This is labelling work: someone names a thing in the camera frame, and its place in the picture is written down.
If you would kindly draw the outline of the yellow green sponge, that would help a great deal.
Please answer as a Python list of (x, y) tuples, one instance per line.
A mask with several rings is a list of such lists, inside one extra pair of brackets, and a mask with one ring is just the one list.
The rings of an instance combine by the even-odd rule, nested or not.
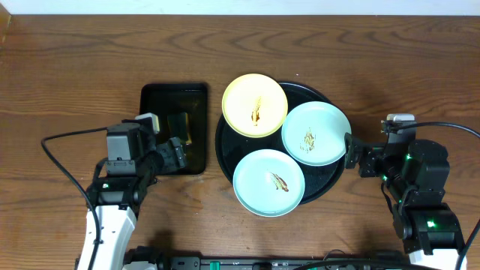
[(185, 145), (192, 143), (189, 116), (186, 112), (168, 115), (167, 122), (171, 137), (178, 137), (181, 143)]

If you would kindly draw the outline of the mint green plate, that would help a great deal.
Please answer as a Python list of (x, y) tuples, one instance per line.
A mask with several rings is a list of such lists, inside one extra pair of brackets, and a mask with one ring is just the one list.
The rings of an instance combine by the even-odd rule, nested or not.
[(298, 162), (322, 167), (346, 154), (344, 136), (351, 134), (348, 118), (330, 103), (311, 101), (296, 106), (286, 116), (281, 139), (287, 153)]

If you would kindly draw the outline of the light blue plate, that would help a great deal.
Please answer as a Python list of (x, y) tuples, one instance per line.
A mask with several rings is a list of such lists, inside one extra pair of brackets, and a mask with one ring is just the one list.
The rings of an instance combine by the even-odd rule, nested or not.
[(255, 215), (274, 218), (295, 209), (305, 193), (301, 167), (288, 154), (253, 151), (236, 166), (232, 186), (238, 201)]

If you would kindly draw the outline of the yellow plate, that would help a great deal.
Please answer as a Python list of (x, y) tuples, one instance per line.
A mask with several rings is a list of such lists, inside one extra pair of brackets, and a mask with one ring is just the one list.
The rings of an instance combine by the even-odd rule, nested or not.
[(222, 113), (238, 134), (267, 137), (284, 123), (288, 101), (280, 84), (269, 76), (249, 73), (234, 79), (223, 93)]

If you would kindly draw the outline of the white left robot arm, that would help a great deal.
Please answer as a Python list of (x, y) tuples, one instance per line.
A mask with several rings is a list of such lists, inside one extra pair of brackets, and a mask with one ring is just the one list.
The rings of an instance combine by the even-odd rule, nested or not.
[(128, 121), (106, 129), (107, 157), (87, 188), (93, 206), (78, 269), (122, 269), (140, 206), (157, 177), (186, 167), (181, 140), (156, 143), (151, 124)]

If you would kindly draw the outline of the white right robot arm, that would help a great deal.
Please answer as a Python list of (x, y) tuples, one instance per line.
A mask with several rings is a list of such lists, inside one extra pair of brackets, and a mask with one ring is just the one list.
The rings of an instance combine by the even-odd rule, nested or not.
[(416, 138), (414, 130), (392, 134), (385, 144), (345, 135), (345, 167), (362, 178), (379, 177), (397, 237), (412, 264), (464, 269), (465, 248), (457, 216), (443, 201), (449, 177), (443, 145)]

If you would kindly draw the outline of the round black tray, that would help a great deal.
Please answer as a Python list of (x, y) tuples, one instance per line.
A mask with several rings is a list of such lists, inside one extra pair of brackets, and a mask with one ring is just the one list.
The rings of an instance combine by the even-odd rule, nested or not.
[[(290, 110), (310, 101), (330, 102), (325, 95), (307, 85), (281, 82), (280, 86), (286, 93)], [(240, 160), (251, 152), (260, 149), (273, 149), (283, 153), (287, 151), (281, 139), (281, 130), (263, 138), (248, 138), (235, 132), (223, 116), (217, 123), (214, 144), (217, 161), (230, 182), (233, 180), (234, 170)], [(344, 171), (344, 158), (326, 166), (308, 166), (303, 163), (299, 166), (305, 180), (301, 203), (305, 204), (318, 199), (335, 185)]]

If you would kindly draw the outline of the rectangular black tray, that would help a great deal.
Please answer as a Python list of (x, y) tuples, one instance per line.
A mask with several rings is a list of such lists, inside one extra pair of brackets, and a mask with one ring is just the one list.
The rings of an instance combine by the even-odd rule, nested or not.
[(187, 166), (179, 175), (199, 175), (206, 169), (208, 146), (208, 86), (201, 82), (152, 83), (143, 86), (139, 112), (154, 113), (160, 122), (157, 143), (165, 143), (170, 136), (167, 116), (187, 113), (192, 143), (182, 144)]

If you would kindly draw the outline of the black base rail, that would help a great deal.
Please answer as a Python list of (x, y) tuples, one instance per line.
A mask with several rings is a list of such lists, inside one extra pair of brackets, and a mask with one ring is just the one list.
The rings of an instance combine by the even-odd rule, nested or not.
[(330, 250), (319, 257), (246, 257), (246, 256), (203, 256), (200, 252), (179, 251), (168, 254), (155, 247), (139, 246), (129, 250), (123, 259), (124, 269), (158, 270), (275, 270), (296, 269), (303, 265), (332, 260), (357, 260), (357, 255), (339, 249)]

